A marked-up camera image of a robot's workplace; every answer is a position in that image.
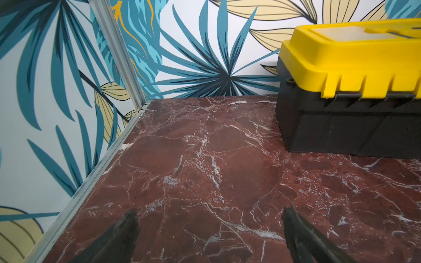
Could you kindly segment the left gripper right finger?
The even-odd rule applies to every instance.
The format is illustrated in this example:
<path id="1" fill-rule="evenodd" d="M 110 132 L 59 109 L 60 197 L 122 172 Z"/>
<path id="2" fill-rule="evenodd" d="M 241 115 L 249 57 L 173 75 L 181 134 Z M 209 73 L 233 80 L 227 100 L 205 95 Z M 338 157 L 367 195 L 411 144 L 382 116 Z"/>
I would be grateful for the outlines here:
<path id="1" fill-rule="evenodd" d="M 285 207 L 282 213 L 287 248 L 295 263 L 354 263 L 295 209 Z"/>

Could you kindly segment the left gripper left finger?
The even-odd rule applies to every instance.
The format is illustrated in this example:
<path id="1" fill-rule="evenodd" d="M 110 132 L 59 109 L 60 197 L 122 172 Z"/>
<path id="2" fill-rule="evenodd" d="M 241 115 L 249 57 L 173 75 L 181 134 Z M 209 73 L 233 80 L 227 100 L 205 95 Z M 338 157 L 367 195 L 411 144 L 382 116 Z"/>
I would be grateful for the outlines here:
<path id="1" fill-rule="evenodd" d="M 130 210 L 70 261 L 72 263 L 130 263 L 138 235 L 137 215 L 134 210 Z"/>

